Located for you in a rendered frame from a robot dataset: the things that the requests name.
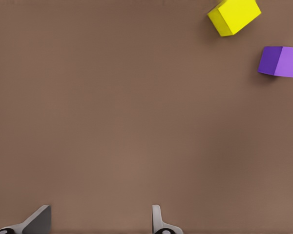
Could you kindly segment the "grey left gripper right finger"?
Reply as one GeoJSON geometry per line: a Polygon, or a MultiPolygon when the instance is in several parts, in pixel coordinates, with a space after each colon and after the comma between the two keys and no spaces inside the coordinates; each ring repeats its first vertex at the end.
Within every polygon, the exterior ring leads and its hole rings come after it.
{"type": "Polygon", "coordinates": [[[152,234],[183,234],[183,231],[177,226],[165,223],[160,206],[152,205],[152,234]]]}

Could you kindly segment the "yellow wooden cube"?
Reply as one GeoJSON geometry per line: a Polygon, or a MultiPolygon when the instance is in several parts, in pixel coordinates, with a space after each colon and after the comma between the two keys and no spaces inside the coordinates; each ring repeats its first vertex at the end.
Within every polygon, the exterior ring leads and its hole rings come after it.
{"type": "Polygon", "coordinates": [[[256,0],[222,0],[208,12],[222,37],[233,36],[261,14],[256,0]]]}

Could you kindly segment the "purple wooden cube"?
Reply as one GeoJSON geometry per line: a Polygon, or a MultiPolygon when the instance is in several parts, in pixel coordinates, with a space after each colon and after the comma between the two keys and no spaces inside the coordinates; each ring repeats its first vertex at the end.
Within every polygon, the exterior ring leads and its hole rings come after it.
{"type": "Polygon", "coordinates": [[[293,47],[265,46],[257,71],[271,76],[293,78],[293,47]]]}

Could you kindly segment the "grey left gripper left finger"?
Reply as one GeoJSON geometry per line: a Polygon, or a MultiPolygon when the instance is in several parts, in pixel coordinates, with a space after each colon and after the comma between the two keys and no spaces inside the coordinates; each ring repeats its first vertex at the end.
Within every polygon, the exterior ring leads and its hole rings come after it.
{"type": "Polygon", "coordinates": [[[51,230],[51,206],[42,205],[24,222],[0,229],[0,234],[49,234],[51,230]]]}

